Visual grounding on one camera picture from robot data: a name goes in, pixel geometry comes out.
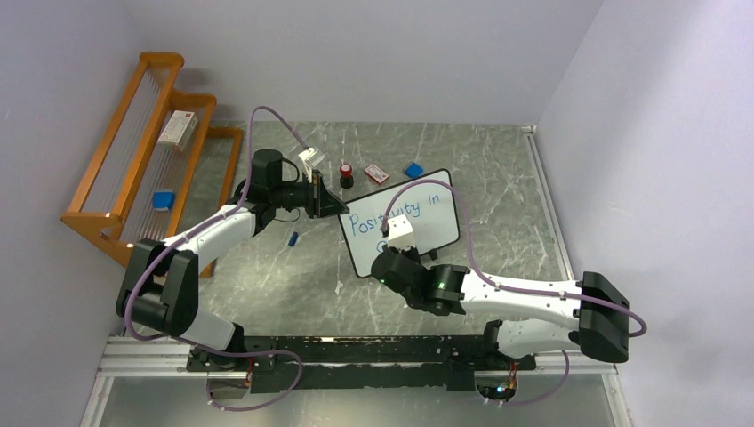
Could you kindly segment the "orange wooden shelf rack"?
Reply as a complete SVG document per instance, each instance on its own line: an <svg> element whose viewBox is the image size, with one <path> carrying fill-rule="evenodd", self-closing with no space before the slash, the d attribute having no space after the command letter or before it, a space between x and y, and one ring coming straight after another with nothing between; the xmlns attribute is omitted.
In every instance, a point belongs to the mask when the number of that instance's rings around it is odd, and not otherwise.
<svg viewBox="0 0 754 427"><path fill-rule="evenodd" d="M230 197L243 132L212 123L216 98L176 88L183 57L142 52L62 221L122 266L141 238L181 233ZM174 110L197 113L183 151L157 144ZM158 212L152 194L171 189L172 210Z"/></svg>

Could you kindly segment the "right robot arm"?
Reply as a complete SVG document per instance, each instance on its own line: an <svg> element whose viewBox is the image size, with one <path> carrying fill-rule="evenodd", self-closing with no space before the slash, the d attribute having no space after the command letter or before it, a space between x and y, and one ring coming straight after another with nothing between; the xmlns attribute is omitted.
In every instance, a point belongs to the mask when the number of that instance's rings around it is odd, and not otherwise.
<svg viewBox="0 0 754 427"><path fill-rule="evenodd" d="M566 281L479 275L461 265L427 268L413 254L388 247L373 261L371 274L409 307L436 316L515 317L479 346L480 358L491 368L557 350L577 350L613 364L629 359L629 301L597 272Z"/></svg>

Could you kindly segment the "white whiteboard black frame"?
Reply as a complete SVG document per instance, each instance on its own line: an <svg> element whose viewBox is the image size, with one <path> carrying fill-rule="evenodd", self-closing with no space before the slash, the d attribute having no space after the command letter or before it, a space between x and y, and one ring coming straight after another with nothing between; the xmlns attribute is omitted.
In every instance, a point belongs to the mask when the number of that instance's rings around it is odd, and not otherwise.
<svg viewBox="0 0 754 427"><path fill-rule="evenodd" d="M349 211L338 217L357 277L371 276L373 261L387 244L381 232L384 216L407 217L421 255L460 238L459 213L451 190L433 183L403 190L405 186L395 184L356 197L346 203Z"/></svg>

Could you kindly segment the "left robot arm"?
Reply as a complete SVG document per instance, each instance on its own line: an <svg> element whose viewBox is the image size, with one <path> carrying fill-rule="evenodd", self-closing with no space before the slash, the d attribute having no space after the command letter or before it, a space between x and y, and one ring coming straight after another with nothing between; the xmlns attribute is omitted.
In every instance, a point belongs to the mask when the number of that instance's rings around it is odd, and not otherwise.
<svg viewBox="0 0 754 427"><path fill-rule="evenodd" d="M281 152L255 151L249 176L210 218L171 238L143 238L135 244L116 301L116 313L133 337L142 337L135 330L141 325L154 330L155 338L169 336L210 351L223 369L243 364L243 329L201 308L199 276L230 248L260 234L280 209L302 209L311 219L348 212L317 170L322 152L304 149L299 158L304 169L286 180L282 169L288 160Z"/></svg>

